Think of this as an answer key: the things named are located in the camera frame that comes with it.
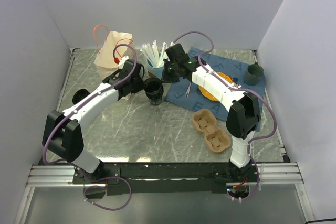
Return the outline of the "stack of black lids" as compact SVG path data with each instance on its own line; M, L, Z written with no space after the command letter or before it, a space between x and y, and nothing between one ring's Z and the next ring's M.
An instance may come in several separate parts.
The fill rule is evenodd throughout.
M87 89L79 89L72 97L73 105L79 103L81 100L86 98L90 92Z

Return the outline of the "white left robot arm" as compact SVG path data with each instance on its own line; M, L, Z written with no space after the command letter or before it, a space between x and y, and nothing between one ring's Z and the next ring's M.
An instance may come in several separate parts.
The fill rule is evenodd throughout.
M42 140L43 161L46 165L47 151L51 151L81 169L88 180L98 183L104 176L104 163L86 150L82 130L106 107L118 102L130 93L144 89L144 66L132 59L120 61L120 68L103 79L102 83L72 107L47 115Z

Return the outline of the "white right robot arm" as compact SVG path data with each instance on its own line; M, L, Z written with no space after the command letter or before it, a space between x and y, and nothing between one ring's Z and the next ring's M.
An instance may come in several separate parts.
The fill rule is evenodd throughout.
M181 44L171 45L165 53L164 82L175 83L181 78L187 79L208 91L228 111L226 128L232 136L229 174L233 180L242 181L252 164L250 145L261 119L258 93L235 88L200 56L189 57Z

